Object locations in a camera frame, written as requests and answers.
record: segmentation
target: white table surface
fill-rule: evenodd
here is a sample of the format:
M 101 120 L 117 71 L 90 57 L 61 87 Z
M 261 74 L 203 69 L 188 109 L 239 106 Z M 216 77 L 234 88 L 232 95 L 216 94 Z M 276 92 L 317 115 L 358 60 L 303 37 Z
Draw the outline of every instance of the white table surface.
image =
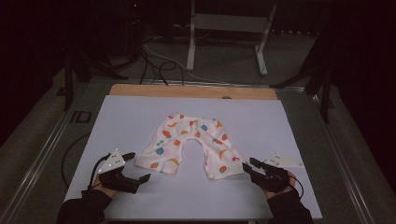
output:
M 224 100 L 142 96 L 107 96 L 94 124 L 65 199 L 79 198 L 92 168 L 117 148 L 139 153 L 168 115 L 221 121 L 230 142 L 248 160 L 261 161 L 278 152 L 302 162 L 284 108 L 278 100 Z M 137 179 L 151 174 L 136 194 L 119 193 L 106 209 L 113 220 L 255 220 L 272 217 L 260 188 L 248 174 L 209 180 L 204 152 L 188 140 L 175 175 L 157 173 L 127 161 L 123 174 Z M 290 168 L 304 186 L 302 202 L 313 218 L 321 218 L 305 168 Z

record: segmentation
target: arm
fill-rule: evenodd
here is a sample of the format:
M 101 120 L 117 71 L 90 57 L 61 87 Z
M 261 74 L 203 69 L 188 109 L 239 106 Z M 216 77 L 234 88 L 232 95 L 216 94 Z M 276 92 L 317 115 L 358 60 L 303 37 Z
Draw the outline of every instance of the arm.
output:
M 105 189 L 96 177 L 95 187 L 82 191 L 80 199 L 71 199 L 61 207 L 57 224 L 93 224 L 105 219 L 104 210 L 117 194 L 115 190 Z
M 294 186 L 295 179 L 290 177 L 290 184 Z M 275 194 L 262 189 L 267 198 L 271 212 L 274 215 L 269 224 L 312 224 L 311 213 L 300 202 L 300 197 L 296 189 L 291 187 L 285 188 L 283 191 Z

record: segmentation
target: dark background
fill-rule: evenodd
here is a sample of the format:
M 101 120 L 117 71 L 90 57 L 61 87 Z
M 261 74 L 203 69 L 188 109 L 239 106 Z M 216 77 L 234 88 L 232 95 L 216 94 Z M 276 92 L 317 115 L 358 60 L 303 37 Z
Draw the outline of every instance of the dark background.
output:
M 220 0 L 202 0 L 197 1 L 197 9 L 207 12 L 221 9 L 223 13 L 241 15 L 256 15 L 267 9 L 262 1 L 250 1 L 256 6 L 247 7 L 241 1 L 230 0 L 226 7 Z M 186 8 L 190 8 L 190 1 L 145 2 L 144 12 L 156 15 L 145 17 L 146 22 L 160 34 L 172 37 L 172 24 L 189 23 L 190 11 Z M 90 1 L 7 0 L 0 4 L 0 145 L 3 145 L 63 68 L 66 36 L 72 33 L 77 34 L 75 38 L 84 36 L 78 41 L 90 43 L 84 50 L 98 58 L 106 56 L 104 50 L 111 40 L 94 38 L 99 28 L 92 18 Z M 277 35 L 282 31 L 318 35 L 304 68 L 321 63 L 319 59 L 323 57 L 331 63 L 332 84 L 339 88 L 393 190 L 396 190 L 392 176 L 396 174 L 395 9 L 392 1 L 282 1 L 273 23 Z M 113 16 L 115 21 L 120 19 L 118 14 Z M 117 32 L 117 27 L 114 34 L 123 35 Z

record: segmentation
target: baby pants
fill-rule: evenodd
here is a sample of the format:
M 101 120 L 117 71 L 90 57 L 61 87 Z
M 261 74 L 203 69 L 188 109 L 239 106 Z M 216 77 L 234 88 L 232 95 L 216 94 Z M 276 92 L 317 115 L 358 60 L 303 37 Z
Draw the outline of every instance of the baby pants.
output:
M 135 165 L 174 175 L 182 162 L 181 149 L 188 139 L 201 143 L 209 179 L 244 173 L 243 159 L 233 148 L 219 121 L 181 114 L 169 116 L 161 124 L 153 142 L 137 156 Z

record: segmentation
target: black sleeve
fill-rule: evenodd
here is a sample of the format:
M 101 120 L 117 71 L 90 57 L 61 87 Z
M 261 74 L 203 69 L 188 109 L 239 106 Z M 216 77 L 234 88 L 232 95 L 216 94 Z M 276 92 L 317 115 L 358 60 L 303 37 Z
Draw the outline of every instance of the black sleeve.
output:
M 268 224 L 313 224 L 311 213 L 300 202 L 297 190 L 267 200 L 274 218 Z
M 111 198 L 97 189 L 82 191 L 82 198 L 70 199 L 62 204 L 57 224 L 93 224 L 105 219 L 104 210 Z

